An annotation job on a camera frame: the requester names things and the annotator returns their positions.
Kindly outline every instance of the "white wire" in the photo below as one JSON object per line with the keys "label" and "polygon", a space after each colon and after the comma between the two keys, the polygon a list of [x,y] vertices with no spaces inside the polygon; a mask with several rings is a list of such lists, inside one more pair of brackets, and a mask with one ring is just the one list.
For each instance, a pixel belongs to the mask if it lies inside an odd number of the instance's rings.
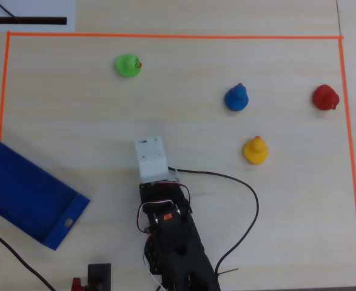
{"label": "white wire", "polygon": [[145,202],[145,203],[141,204],[140,207],[139,207],[138,213],[137,213],[137,217],[138,217],[137,225],[138,225],[138,227],[140,228],[140,216],[141,216],[141,212],[142,212],[142,209],[143,209],[144,205],[146,205],[146,204],[158,204],[158,203],[165,203],[165,202],[171,202],[172,205],[173,205],[172,200],[169,200],[169,199],[168,200],[162,200],[162,201],[149,201],[149,202]]}
{"label": "white wire", "polygon": [[158,280],[156,280],[155,276],[151,273],[151,271],[148,269],[147,264],[146,264],[146,245],[147,245],[148,239],[146,240],[146,244],[144,245],[144,250],[143,250],[143,261],[144,261],[144,267],[147,269],[149,275],[155,280],[156,283],[161,287],[162,290],[167,291],[162,284],[159,283]]}

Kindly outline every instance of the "yellow rubber duck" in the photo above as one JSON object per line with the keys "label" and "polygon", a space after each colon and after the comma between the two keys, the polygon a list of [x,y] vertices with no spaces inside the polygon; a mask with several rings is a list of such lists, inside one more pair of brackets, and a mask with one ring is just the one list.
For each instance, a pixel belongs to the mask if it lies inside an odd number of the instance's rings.
{"label": "yellow rubber duck", "polygon": [[253,165],[261,165],[268,157],[269,151],[265,142],[256,136],[244,145],[244,156]]}

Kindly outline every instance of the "blue plastic bin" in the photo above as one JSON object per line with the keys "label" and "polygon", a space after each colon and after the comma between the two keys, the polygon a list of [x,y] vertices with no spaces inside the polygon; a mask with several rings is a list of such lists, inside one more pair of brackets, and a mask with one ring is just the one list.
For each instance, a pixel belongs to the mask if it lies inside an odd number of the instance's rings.
{"label": "blue plastic bin", "polygon": [[56,250],[89,199],[0,142],[0,215]]}

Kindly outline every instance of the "orange tape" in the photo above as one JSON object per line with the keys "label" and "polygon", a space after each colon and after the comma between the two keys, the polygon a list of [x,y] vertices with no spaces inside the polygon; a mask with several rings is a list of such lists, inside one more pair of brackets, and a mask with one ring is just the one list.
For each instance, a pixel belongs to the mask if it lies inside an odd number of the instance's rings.
{"label": "orange tape", "polygon": [[354,150],[353,150],[352,127],[351,127],[351,123],[350,123],[348,91],[346,89],[345,65],[344,65],[344,60],[343,60],[343,49],[342,49],[342,40],[341,39],[338,39],[338,48],[339,48],[339,52],[340,52],[342,89],[343,89],[343,99],[344,99],[344,103],[345,103],[345,112],[346,112],[346,126],[348,128],[350,162],[351,162],[351,165],[352,165],[354,203],[355,203],[355,218],[356,218],[356,172],[355,172],[355,161],[354,161]]}
{"label": "orange tape", "polygon": [[87,36],[99,38],[186,38],[186,39],[341,39],[340,35],[292,36],[292,35],[150,35],[133,33],[50,33],[11,32],[14,36]]}
{"label": "orange tape", "polygon": [[11,36],[80,36],[80,37],[110,37],[110,38],[175,38],[175,39],[337,39],[340,54],[343,96],[346,112],[346,125],[348,128],[349,151],[352,166],[352,179],[354,188],[355,212],[356,212],[356,171],[354,162],[354,150],[352,141],[351,121],[349,114],[348,93],[346,90],[346,78],[344,70],[344,59],[342,49],[343,36],[257,36],[257,35],[150,35],[150,34],[128,34],[128,33],[29,33],[29,32],[7,32],[7,43],[5,46],[4,71],[2,74],[2,89],[0,103],[0,140],[2,138],[2,123],[4,116],[5,88],[8,70],[8,56]]}
{"label": "orange tape", "polygon": [[7,42],[5,45],[4,68],[2,71],[2,87],[0,102],[0,140],[2,137],[2,117],[4,116],[5,86],[7,83],[8,56],[9,56],[10,32],[7,32]]}

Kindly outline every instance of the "black stripe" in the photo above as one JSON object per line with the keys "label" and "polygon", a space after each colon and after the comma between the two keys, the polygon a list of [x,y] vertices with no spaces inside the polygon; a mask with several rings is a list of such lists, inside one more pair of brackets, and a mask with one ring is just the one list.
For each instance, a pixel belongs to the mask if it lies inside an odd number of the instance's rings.
{"label": "black stripe", "polygon": [[66,17],[0,17],[0,24],[66,25]]}

